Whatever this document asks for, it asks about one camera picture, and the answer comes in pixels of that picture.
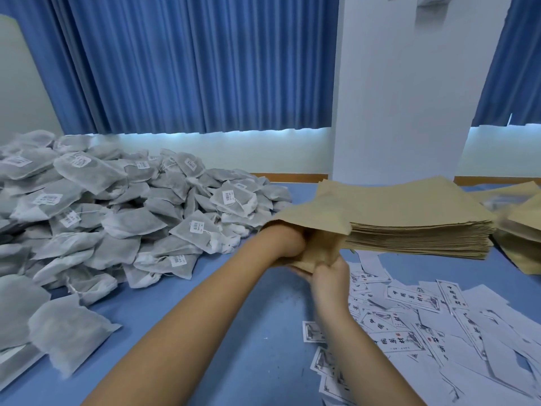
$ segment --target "brown paper bag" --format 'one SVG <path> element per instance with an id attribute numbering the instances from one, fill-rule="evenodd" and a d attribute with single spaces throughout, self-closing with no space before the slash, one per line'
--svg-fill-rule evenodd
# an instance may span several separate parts
<path id="1" fill-rule="evenodd" d="M 279 221 L 309 230 L 305 250 L 294 258 L 281 258 L 273 266 L 291 265 L 309 273 L 313 273 L 320 262 L 332 265 L 351 232 L 351 225 L 342 213 L 340 202 L 332 194 L 317 197 L 305 204 L 292 205 L 274 215 L 264 227 Z"/>

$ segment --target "barcode sticker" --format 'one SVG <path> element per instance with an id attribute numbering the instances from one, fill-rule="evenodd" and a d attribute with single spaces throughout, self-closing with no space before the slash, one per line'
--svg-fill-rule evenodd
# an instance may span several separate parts
<path id="1" fill-rule="evenodd" d="M 229 191 L 223 191 L 222 197 L 223 197 L 223 203 L 225 205 L 231 205 L 235 203 L 235 193 L 233 192 L 232 189 L 230 189 Z"/>
<path id="2" fill-rule="evenodd" d="M 91 161 L 92 160 L 88 156 L 76 155 L 74 160 L 71 161 L 71 165 L 73 165 L 76 168 L 82 168 Z"/>
<path id="3" fill-rule="evenodd" d="M 70 226 L 76 224 L 81 220 L 79 214 L 72 209 L 61 212 L 60 214 L 58 214 L 58 217 L 60 218 L 60 223 L 66 228 L 69 228 Z"/>
<path id="4" fill-rule="evenodd" d="M 189 169 L 192 171 L 195 171 L 195 169 L 198 167 L 196 163 L 192 161 L 191 158 L 186 158 L 186 161 L 184 163 L 188 166 Z"/>
<path id="5" fill-rule="evenodd" d="M 146 161 L 135 161 L 135 166 L 137 166 L 138 169 L 150 168 L 150 165 Z"/>
<path id="6" fill-rule="evenodd" d="M 204 222 L 199 222 L 199 221 L 190 222 L 190 232 L 193 232 L 194 234 L 202 234 L 204 228 L 205 228 Z"/>
<path id="7" fill-rule="evenodd" d="M 2 160 L 2 163 L 4 164 L 14 165 L 19 168 L 25 165 L 28 165 L 31 162 L 32 162 L 31 160 L 27 160 L 26 158 L 23 158 L 22 156 L 18 156 L 18 155 L 8 156 L 7 158 Z"/>
<path id="8" fill-rule="evenodd" d="M 171 266 L 182 266 L 186 265 L 186 258 L 184 255 L 172 255 L 169 257 L 169 260 L 171 261 Z"/>
<path id="9" fill-rule="evenodd" d="M 62 199 L 62 194 L 41 194 L 32 201 L 34 205 L 56 205 Z"/>

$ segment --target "wall trim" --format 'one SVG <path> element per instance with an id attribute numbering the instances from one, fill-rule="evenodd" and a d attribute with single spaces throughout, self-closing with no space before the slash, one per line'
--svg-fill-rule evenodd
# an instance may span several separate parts
<path id="1" fill-rule="evenodd" d="M 266 176 L 271 182 L 310 182 L 318 183 L 328 178 L 328 174 L 280 174 L 252 172 L 255 176 Z"/>
<path id="2" fill-rule="evenodd" d="M 460 176 L 454 177 L 457 185 L 469 187 L 478 184 L 522 184 L 523 182 L 535 181 L 541 184 L 541 177 L 538 176 Z"/>

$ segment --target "white paper label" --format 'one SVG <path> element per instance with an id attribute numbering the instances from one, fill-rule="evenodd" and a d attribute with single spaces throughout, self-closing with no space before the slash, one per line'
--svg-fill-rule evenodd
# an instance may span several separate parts
<path id="1" fill-rule="evenodd" d="M 193 232 L 194 234 L 202 234 L 204 228 L 205 228 L 204 222 L 199 222 L 199 221 L 190 222 L 190 232 Z"/>
<path id="2" fill-rule="evenodd" d="M 77 168 L 82 168 L 92 160 L 88 156 L 77 155 L 74 160 L 71 161 L 71 165 Z"/>
<path id="3" fill-rule="evenodd" d="M 233 192 L 232 189 L 230 189 L 229 191 L 223 191 L 222 197 L 223 197 L 223 203 L 225 205 L 231 205 L 235 203 L 235 193 Z"/>
<path id="4" fill-rule="evenodd" d="M 9 157 L 3 159 L 2 162 L 4 164 L 14 165 L 14 166 L 20 168 L 20 167 L 23 167 L 25 165 L 28 165 L 32 161 L 27 160 L 26 158 L 23 158 L 22 156 L 15 155 L 15 156 L 9 156 Z"/>
<path id="5" fill-rule="evenodd" d="M 198 167 L 196 163 L 194 163 L 190 158 L 186 158 L 186 161 L 184 163 L 188 166 L 189 169 L 192 171 L 195 171 L 195 169 Z"/>
<path id="6" fill-rule="evenodd" d="M 184 255 L 172 255 L 169 257 L 169 260 L 171 261 L 171 266 L 182 266 L 186 265 L 186 258 Z"/>
<path id="7" fill-rule="evenodd" d="M 138 169 L 150 168 L 150 165 L 146 161 L 135 161 L 135 166 L 137 166 Z"/>
<path id="8" fill-rule="evenodd" d="M 32 201 L 34 205 L 56 205 L 62 199 L 62 194 L 41 194 Z"/>
<path id="9" fill-rule="evenodd" d="M 60 218 L 60 223 L 66 228 L 69 228 L 81 220 L 79 214 L 71 209 L 60 213 L 58 217 Z"/>

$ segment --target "hand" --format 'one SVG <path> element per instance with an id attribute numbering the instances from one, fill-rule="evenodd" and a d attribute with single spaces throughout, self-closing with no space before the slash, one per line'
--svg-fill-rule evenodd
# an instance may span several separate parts
<path id="1" fill-rule="evenodd" d="M 321 318 L 349 314 L 349 265 L 341 256 L 331 266 L 317 265 L 313 274 L 292 269 L 310 282 L 315 307 Z"/>

